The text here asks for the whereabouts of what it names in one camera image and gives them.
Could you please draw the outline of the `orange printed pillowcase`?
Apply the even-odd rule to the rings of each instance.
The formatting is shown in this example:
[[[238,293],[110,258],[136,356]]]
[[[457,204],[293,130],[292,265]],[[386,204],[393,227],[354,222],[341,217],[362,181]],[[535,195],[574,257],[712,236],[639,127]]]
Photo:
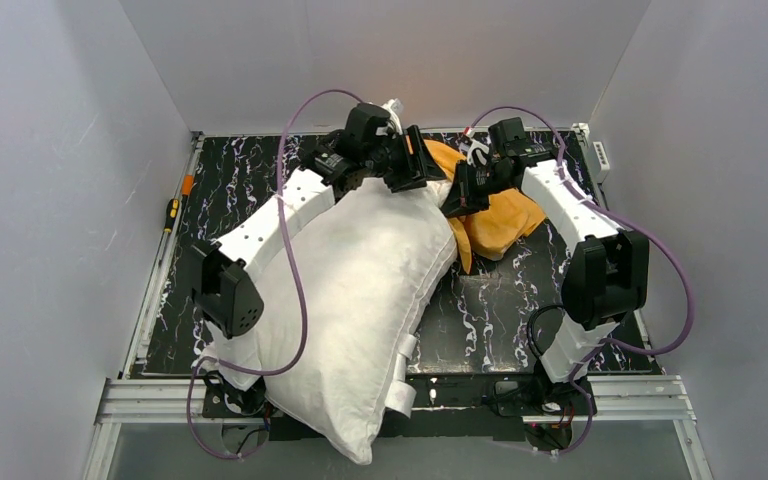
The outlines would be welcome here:
[[[424,143],[446,177],[428,182],[437,196],[436,205],[441,207],[452,187],[456,165],[466,158],[442,142],[425,140]],[[545,219],[545,213],[533,200],[514,189],[491,195],[487,210],[448,219],[462,270],[472,273],[475,255],[501,260],[516,241],[533,233]]]

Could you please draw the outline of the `white pillow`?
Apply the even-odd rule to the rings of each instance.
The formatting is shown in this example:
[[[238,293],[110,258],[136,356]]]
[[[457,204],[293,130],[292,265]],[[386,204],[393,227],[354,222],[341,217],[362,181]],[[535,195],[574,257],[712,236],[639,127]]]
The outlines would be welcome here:
[[[306,349],[289,371],[266,377],[266,395],[284,413],[323,435],[359,465],[372,460],[384,414],[408,414],[415,396],[404,380],[415,332],[437,284],[457,255],[452,229],[415,224],[383,207],[374,178],[365,193],[310,222],[292,239],[304,286]],[[251,334],[261,366],[285,365],[301,340],[301,307],[284,254],[256,283],[265,311]],[[244,339],[218,340],[204,354],[246,358]]]

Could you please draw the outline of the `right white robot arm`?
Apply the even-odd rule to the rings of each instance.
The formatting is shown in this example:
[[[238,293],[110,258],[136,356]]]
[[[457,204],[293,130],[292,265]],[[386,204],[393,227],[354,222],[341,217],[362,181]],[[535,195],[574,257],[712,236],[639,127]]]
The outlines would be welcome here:
[[[457,163],[442,213],[474,214],[488,208],[491,195],[516,189],[546,214],[570,259],[561,285],[564,317],[540,362],[549,382],[575,381],[616,325],[645,303],[649,241],[597,212],[571,179],[561,148],[532,141],[521,119],[494,123],[488,137]]]

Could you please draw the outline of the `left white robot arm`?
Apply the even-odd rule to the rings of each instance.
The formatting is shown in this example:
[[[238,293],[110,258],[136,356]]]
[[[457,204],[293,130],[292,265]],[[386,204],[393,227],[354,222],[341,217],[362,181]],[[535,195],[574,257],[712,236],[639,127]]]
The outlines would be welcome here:
[[[276,192],[235,229],[216,240],[199,240],[187,249],[190,297],[216,330],[218,340],[244,339],[246,358],[235,361],[218,352],[202,355],[236,389],[247,391],[257,380],[291,370],[302,357],[308,338],[309,314],[304,286],[291,244],[295,235],[317,217],[342,205],[343,197],[365,193],[367,178],[377,181],[376,196],[383,207],[375,220],[400,211],[415,224],[443,222],[437,196],[443,171],[431,158],[417,126],[403,127],[403,105],[397,98],[382,105],[359,102],[343,128],[322,137],[299,153],[300,165],[284,172],[286,142],[276,156]],[[299,298],[301,340],[293,356],[280,367],[265,369],[251,334],[264,311],[256,283],[278,254],[289,262]]]

